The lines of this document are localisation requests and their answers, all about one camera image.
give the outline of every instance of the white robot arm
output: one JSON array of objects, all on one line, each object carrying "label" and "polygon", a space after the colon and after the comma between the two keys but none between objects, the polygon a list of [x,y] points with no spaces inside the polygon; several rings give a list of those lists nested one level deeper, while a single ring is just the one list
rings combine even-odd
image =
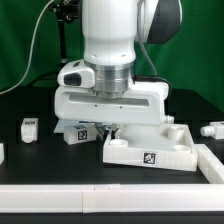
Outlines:
[{"label": "white robot arm", "polygon": [[[137,36],[145,43],[170,40],[182,21],[180,0],[82,0],[81,10],[84,59],[60,72],[56,115],[91,122],[166,122],[163,104],[168,85],[133,84],[134,42]],[[137,32],[139,20],[141,33]]]}]

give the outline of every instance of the black sticker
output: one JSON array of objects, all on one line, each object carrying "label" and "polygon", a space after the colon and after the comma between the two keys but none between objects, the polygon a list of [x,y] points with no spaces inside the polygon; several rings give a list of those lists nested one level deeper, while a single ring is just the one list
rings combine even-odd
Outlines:
[{"label": "black sticker", "polygon": [[79,130],[79,129],[83,129],[85,127],[83,125],[78,125],[78,126],[75,126],[75,128]]},{"label": "black sticker", "polygon": [[33,125],[35,124],[35,121],[25,121],[25,125]]},{"label": "black sticker", "polygon": [[87,131],[79,131],[78,132],[78,140],[86,140],[87,139]]},{"label": "black sticker", "polygon": [[144,153],[143,163],[156,164],[156,154],[151,152]]}]

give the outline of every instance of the small white cube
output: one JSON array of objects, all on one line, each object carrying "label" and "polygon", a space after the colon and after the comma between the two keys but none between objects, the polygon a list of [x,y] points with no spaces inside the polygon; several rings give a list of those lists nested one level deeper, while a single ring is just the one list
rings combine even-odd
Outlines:
[{"label": "small white cube", "polygon": [[4,156],[4,147],[3,144],[0,144],[0,165],[2,164],[2,162],[4,161],[5,156]]},{"label": "small white cube", "polygon": [[69,145],[95,141],[98,132],[93,124],[80,124],[64,129],[64,141]]},{"label": "small white cube", "polygon": [[38,119],[24,118],[21,126],[21,138],[25,143],[37,141]]}]

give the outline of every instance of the white block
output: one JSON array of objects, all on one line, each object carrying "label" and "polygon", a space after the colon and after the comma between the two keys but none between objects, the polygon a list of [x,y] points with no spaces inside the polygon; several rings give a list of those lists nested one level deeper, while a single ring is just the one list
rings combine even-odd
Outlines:
[{"label": "white block", "polygon": [[4,156],[4,147],[3,144],[0,144],[0,165],[2,164],[2,162],[4,161],[5,156]]},{"label": "white block", "polygon": [[195,145],[198,167],[210,184],[224,184],[224,166],[206,145]]},{"label": "white block", "polygon": [[21,126],[21,138],[25,143],[37,141],[38,118],[24,118]]},{"label": "white block", "polygon": [[91,123],[65,127],[64,141],[69,145],[95,141],[97,134],[96,128]]}]

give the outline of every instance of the black tabletop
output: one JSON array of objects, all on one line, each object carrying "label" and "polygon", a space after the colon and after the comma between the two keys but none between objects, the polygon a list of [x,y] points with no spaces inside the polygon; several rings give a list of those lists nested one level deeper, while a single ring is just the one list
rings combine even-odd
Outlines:
[{"label": "black tabletop", "polygon": [[[100,141],[67,145],[62,134],[53,133],[57,123],[54,92],[54,89],[21,87],[0,96],[0,143],[4,143],[6,154],[0,166],[0,184],[208,184],[199,169],[186,172],[104,164]],[[206,144],[224,160],[224,140],[200,135],[201,127],[224,120],[221,111],[193,91],[174,89],[166,102],[166,113],[175,116],[175,123],[189,125],[196,144]],[[21,141],[20,127],[23,119],[29,117],[39,119],[39,137],[37,142],[26,144]],[[204,223],[214,223],[214,219],[218,222],[222,219],[222,213],[1,214],[0,224],[29,220],[32,223],[40,220],[45,223],[175,223],[181,220],[183,223],[183,218],[187,223],[198,218]]]}]

